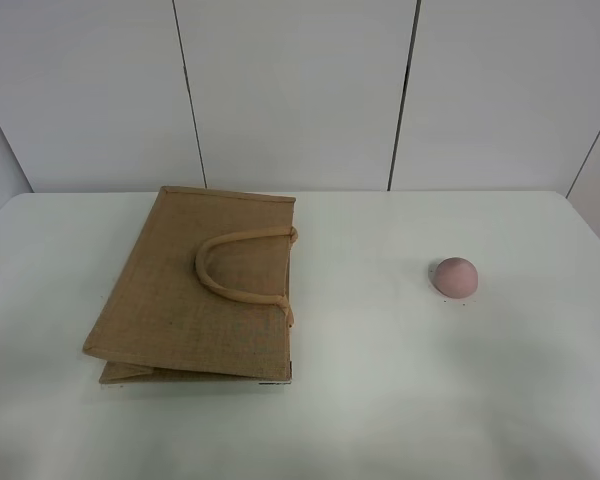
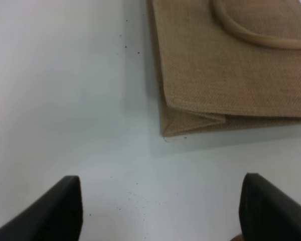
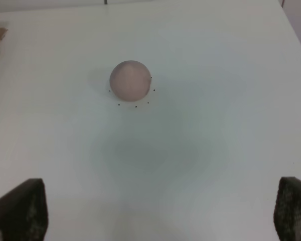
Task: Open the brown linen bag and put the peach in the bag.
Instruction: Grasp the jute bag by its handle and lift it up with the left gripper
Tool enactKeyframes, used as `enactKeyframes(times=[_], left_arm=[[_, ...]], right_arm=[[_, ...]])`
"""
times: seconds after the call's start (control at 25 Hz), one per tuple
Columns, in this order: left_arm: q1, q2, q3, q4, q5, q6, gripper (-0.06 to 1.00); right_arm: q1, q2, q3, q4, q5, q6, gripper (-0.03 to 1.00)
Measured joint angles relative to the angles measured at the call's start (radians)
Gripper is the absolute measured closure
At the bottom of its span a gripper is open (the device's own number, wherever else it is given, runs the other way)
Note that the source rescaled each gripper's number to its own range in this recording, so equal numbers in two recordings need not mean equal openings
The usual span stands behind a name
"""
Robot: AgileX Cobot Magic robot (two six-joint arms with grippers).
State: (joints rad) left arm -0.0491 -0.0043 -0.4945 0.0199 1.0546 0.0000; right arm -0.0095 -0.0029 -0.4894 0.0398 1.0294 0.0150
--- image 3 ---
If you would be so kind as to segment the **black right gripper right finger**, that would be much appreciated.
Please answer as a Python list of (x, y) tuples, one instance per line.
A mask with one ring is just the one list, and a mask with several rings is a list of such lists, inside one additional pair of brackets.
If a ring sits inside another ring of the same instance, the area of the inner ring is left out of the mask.
[(298, 178), (280, 179), (273, 223), (280, 240), (301, 240), (301, 180)]

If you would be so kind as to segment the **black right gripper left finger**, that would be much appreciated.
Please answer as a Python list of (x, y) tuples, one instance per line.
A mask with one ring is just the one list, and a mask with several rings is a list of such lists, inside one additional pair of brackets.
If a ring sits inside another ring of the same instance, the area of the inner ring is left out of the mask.
[(0, 198), (0, 240), (44, 240), (48, 225), (41, 178), (28, 179)]

